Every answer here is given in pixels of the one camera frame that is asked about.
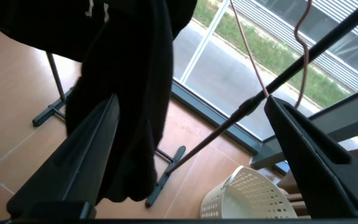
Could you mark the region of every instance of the white print on black garment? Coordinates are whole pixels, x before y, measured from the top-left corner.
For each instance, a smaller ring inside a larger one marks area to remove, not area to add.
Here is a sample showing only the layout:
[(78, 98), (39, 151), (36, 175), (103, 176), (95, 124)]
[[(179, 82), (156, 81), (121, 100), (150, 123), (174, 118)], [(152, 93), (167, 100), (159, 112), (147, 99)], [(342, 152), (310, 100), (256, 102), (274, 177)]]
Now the white print on black garment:
[[(109, 20), (109, 5), (106, 3), (103, 3), (104, 6), (104, 22), (107, 22)], [(85, 12), (85, 15), (88, 17), (92, 17), (92, 8), (93, 8), (93, 0), (89, 0), (89, 10)]]

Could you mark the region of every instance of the cable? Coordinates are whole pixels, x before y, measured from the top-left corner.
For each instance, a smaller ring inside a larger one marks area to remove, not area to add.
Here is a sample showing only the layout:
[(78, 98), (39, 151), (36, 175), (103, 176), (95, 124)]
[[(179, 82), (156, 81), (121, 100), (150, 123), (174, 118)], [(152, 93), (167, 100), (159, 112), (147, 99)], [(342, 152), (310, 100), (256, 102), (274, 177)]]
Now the cable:
[[(295, 108), (298, 108), (300, 103), (301, 103), (301, 100), (303, 98), (303, 94), (305, 93), (305, 88), (306, 88), (306, 78), (307, 78), (307, 74), (308, 74), (308, 62), (309, 62), (309, 49), (308, 49), (308, 45), (302, 40), (300, 39), (299, 37), (299, 34), (298, 34), (298, 31), (299, 31), (299, 28), (302, 24), (302, 22), (306, 19), (307, 15), (309, 14), (309, 11), (311, 9), (311, 3), (312, 3), (313, 0), (308, 0), (308, 5), (305, 9), (305, 12), (303, 13), (303, 15), (301, 16), (300, 20), (298, 21), (298, 23), (296, 24), (295, 26), (295, 29), (294, 29), (294, 36), (295, 36), (295, 39), (296, 41), (298, 41), (298, 43), (300, 43), (303, 47), (303, 51), (304, 51), (304, 57), (303, 57), (303, 78), (302, 78), (302, 84), (301, 84), (301, 90), (299, 92), (299, 96), (298, 96), (298, 101), (296, 102), (295, 104)], [(246, 49), (247, 49), (247, 52), (248, 52), (248, 55), (249, 55), (249, 59), (251, 61), (251, 64), (255, 70), (255, 74), (259, 80), (259, 83), (260, 83), (260, 86), (262, 87), (263, 89), (263, 92), (266, 96), (266, 98), (269, 97), (269, 92), (267, 91), (264, 83), (263, 83), (263, 80), (262, 80), (262, 77), (260, 76), (259, 74), (259, 71), (256, 67), (256, 64), (255, 64), (255, 61), (254, 61), (254, 58), (252, 56), (252, 53), (250, 51), (250, 47), (248, 45), (248, 41), (247, 41), (247, 38), (244, 34), (244, 31), (242, 30), (242, 26), (241, 26), (241, 22), (239, 20), (239, 17), (237, 15), (237, 9), (236, 9), (236, 6), (234, 5), (233, 3), (233, 0), (230, 0), (230, 3), (231, 3), (231, 6), (232, 6), (232, 9), (233, 9), (233, 12), (234, 12), (234, 16), (236, 17), (236, 21), (237, 21), (237, 25), (239, 26), (239, 29), (240, 29), (240, 33), (241, 33), (241, 36), (242, 36), (242, 40), (244, 41), (244, 45), (246, 46)]]

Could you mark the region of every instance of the clothes rack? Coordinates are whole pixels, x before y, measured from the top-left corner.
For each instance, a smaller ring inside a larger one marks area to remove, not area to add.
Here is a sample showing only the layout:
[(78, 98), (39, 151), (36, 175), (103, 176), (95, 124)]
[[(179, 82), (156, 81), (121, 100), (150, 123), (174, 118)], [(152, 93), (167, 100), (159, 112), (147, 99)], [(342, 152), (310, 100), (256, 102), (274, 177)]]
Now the clothes rack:
[(64, 120), (65, 115), (59, 110), (66, 104), (66, 98), (71, 93), (71, 89), (68, 90), (66, 93), (64, 93), (63, 91), (62, 83), (59, 78), (59, 73), (57, 72), (56, 63), (55, 60), (53, 59), (53, 54), (49, 52), (46, 52), (46, 54), (50, 65), (50, 69), (52, 70), (53, 79), (55, 79), (56, 87), (59, 92), (60, 98), (54, 103), (52, 103), (51, 105), (48, 105), (47, 109), (45, 109), (43, 112), (41, 112), (38, 116), (36, 116), (32, 120), (32, 125), (34, 127), (41, 126), (42, 124), (44, 124), (44, 122), (46, 122), (46, 120), (48, 120), (53, 115), (59, 116)]
[[(347, 33), (351, 32), (358, 25), (358, 8), (346, 17), (337, 27), (335, 27), (331, 32), (325, 35), (319, 42), (317, 42), (309, 51), (309, 61), (313, 61), (322, 53), (324, 53), (330, 46), (335, 44), (339, 39), (344, 37)], [(269, 85), (266, 86), (267, 91), (271, 94), (275, 90), (277, 90), (281, 85), (287, 82), (291, 77), (296, 75), (303, 68), (303, 57), (300, 57), (296, 62), (290, 65), (284, 72), (281, 73), (275, 80), (273, 80)], [(240, 121), (243, 117), (250, 115), (256, 107), (260, 105), (260, 103), (265, 99), (263, 91), (260, 91), (255, 96), (245, 100), (240, 107), (233, 112), (233, 114), (225, 121), (222, 125), (220, 125), (217, 129), (215, 129), (209, 136), (207, 136), (204, 140), (202, 140), (193, 150), (191, 150), (184, 158), (179, 161), (170, 162), (168, 167), (165, 169), (162, 174), (156, 188), (152, 192), (152, 194), (147, 198), (145, 202), (145, 206), (147, 208), (151, 207), (159, 196), (161, 190), (164, 185), (167, 183), (169, 177), (172, 172), (177, 170), (181, 165), (183, 165), (186, 161), (192, 158), (195, 154), (200, 152), (205, 146), (215, 140), (220, 134), (222, 134), (227, 128)], [(177, 154), (185, 147), (181, 146)]]

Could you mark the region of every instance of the curb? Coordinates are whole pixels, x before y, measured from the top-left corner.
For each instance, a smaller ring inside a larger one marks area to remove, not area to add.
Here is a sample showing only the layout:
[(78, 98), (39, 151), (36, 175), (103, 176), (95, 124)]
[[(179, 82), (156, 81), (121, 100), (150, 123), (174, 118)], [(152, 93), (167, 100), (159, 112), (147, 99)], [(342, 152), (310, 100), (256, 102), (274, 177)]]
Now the curb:
[[(191, 18), (191, 21), (195, 22), (197, 25), (201, 26), (204, 29), (208, 29), (206, 26), (204, 26), (200, 21), (196, 20), (195, 18)], [(240, 49), (238, 49), (236, 46), (232, 45), (230, 42), (228, 42), (227, 40), (225, 40), (223, 37), (221, 37), (220, 35), (217, 35), (215, 32), (213, 33), (213, 35), (215, 37), (217, 37), (219, 40), (223, 41), (225, 44), (227, 44), (228, 46), (230, 46), (231, 48), (233, 48), (237, 53), (241, 54), (243, 57), (245, 57), (246, 59), (249, 59), (249, 56), (246, 55), (243, 51), (241, 51)], [(263, 65), (261, 65), (260, 63), (256, 62), (256, 65), (258, 66), (258, 68), (263, 71), (268, 73), (269, 75), (273, 76), (273, 77), (278, 77), (278, 75), (274, 74), (273, 72), (271, 72), (269, 69), (267, 69), (266, 67), (264, 67)], [(291, 91), (295, 92), (296, 94), (299, 95), (299, 90), (297, 90), (295, 87), (291, 86), (289, 83), (284, 83), (284, 85), (289, 88)], [(317, 103), (315, 103), (313, 100), (311, 100), (310, 98), (308, 98), (307, 96), (303, 95), (303, 99), (302, 100), (306, 100), (308, 103), (310, 103), (311, 105), (315, 106), (317, 109), (322, 110), (323, 108), (318, 105)]]

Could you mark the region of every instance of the horizontal siding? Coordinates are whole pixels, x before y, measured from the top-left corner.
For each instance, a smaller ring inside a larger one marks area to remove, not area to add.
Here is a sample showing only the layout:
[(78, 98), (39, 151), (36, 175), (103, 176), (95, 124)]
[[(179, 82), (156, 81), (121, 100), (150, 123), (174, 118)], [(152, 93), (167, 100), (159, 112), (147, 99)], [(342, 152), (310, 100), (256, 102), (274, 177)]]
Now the horizontal siding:
[[(293, 36), (293, 26), (283, 21), (274, 13), (262, 5), (250, 0), (236, 0), (236, 7), (239, 12), (247, 16), (271, 34), (287, 43), (299, 53), (303, 53), (302, 46)], [(300, 33), (309, 47), (315, 44), (313, 40)], [(344, 63), (330, 52), (325, 52), (314, 60), (317, 66), (327, 71), (333, 78), (339, 80), (343, 85), (353, 91), (358, 91), (358, 71)]]
[[(336, 22), (341, 22), (358, 8), (358, 0), (314, 0), (313, 6)], [(358, 35), (358, 26), (353, 32)]]

